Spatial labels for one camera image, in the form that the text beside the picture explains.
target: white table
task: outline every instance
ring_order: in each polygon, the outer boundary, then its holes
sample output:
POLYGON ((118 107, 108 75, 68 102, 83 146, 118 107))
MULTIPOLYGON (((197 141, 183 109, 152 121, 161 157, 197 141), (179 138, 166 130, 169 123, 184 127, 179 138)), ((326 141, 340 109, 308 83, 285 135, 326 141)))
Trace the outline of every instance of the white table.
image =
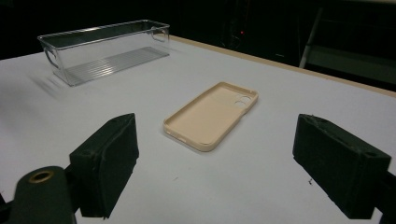
MULTIPOLYGON (((176 37, 170 46, 169 57, 75 88, 51 73, 44 53, 0 61, 5 200, 23 175, 65 168, 68 155, 106 121, 135 113, 140 158, 128 185, 110 219, 77 212, 78 223, 378 223, 377 210, 372 220, 347 219, 308 183, 292 147, 297 117, 305 113, 395 158, 394 92, 176 37), (220 81, 260 97, 215 150, 198 152, 163 132, 166 117, 220 81)), ((396 174, 394 162, 389 170, 396 174)))

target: table edge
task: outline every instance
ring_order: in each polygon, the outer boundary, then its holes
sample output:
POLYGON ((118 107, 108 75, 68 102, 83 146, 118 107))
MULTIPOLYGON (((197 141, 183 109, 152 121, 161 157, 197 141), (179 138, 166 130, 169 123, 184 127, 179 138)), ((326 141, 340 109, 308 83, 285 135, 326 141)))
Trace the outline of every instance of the table edge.
POLYGON ((197 41, 194 41, 194 40, 186 39, 186 38, 175 36, 175 35, 170 35, 170 39, 174 40, 174 41, 177 41, 177 42, 184 43, 184 44, 192 45, 192 46, 195 46, 195 47, 198 47, 198 48, 209 49, 209 50, 212 50, 212 51, 215 51, 215 52, 219 52, 219 53, 222 53, 222 54, 234 56, 236 58, 249 60, 249 61, 252 61, 252 62, 255 62, 255 63, 263 63, 263 64, 267 64, 267 65, 271 65, 271 66, 275 66, 275 67, 279 67, 279 68, 283 68, 283 69, 288 69, 290 71, 302 73, 302 74, 313 76, 313 77, 321 77, 321 78, 329 79, 331 81, 344 83, 344 84, 347 84, 347 85, 350 85, 350 86, 354 86, 354 87, 358 87, 358 88, 361 88, 361 89, 365 89, 367 91, 374 91, 374 92, 377 92, 377 93, 380 93, 380 94, 383 94, 383 95, 387 95, 387 96, 396 98, 396 92, 395 91, 388 91, 388 90, 380 89, 378 87, 373 87, 373 86, 369 86, 369 85, 366 85, 366 84, 362 84, 362 83, 359 83, 359 82, 354 82, 354 81, 342 79, 340 77, 332 77, 332 76, 329 76, 329 75, 325 75, 325 74, 321 74, 321 73, 318 73, 318 72, 309 71, 309 70, 306 70, 306 69, 303 69, 303 68, 299 68, 299 67, 295 67, 295 66, 291 66, 291 65, 288 65, 288 64, 277 63, 277 62, 270 61, 270 60, 267 60, 267 59, 259 58, 259 57, 248 55, 248 54, 244 54, 244 53, 233 51, 233 50, 230 50, 230 49, 219 48, 219 47, 216 47, 216 46, 204 44, 204 43, 201 43, 201 42, 197 42, 197 41))

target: beige phone case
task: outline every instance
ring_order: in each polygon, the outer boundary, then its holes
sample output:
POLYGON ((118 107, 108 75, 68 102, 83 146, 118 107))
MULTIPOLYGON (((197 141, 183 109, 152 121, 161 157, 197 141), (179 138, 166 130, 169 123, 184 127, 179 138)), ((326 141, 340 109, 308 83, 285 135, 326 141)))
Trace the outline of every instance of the beige phone case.
POLYGON ((166 119, 163 127, 181 142, 200 151, 210 151, 258 98, 256 91, 220 82, 166 119))

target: transparent storage bin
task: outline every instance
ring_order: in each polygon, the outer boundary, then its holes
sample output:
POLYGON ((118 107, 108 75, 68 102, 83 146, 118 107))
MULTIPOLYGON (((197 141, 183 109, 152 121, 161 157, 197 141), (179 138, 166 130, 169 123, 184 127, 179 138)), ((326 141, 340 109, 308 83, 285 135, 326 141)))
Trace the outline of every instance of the transparent storage bin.
POLYGON ((69 86, 169 55, 169 25, 130 21, 37 38, 53 73, 69 86))

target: screw hole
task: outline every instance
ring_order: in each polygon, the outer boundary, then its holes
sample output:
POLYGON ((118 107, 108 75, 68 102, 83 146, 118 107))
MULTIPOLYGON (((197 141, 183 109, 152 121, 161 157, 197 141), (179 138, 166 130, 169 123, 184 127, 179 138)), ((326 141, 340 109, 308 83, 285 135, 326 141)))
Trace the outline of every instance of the screw hole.
POLYGON ((50 179, 53 176, 53 171, 41 171, 30 176, 29 182, 38 184, 50 179))

